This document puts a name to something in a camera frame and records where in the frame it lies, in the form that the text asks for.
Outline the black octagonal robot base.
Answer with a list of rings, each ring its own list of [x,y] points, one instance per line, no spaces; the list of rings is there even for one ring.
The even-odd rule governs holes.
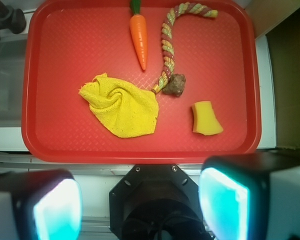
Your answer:
[[[120,240],[210,240],[198,185],[175,164],[137,164],[109,192]]]

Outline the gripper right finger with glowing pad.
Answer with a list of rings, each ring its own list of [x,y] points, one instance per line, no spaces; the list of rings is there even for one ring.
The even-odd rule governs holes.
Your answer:
[[[198,197],[219,240],[300,240],[300,151],[209,157]]]

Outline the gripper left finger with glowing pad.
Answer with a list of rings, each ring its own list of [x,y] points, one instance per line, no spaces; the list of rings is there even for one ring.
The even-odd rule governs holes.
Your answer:
[[[65,169],[0,173],[0,240],[76,240],[79,183]]]

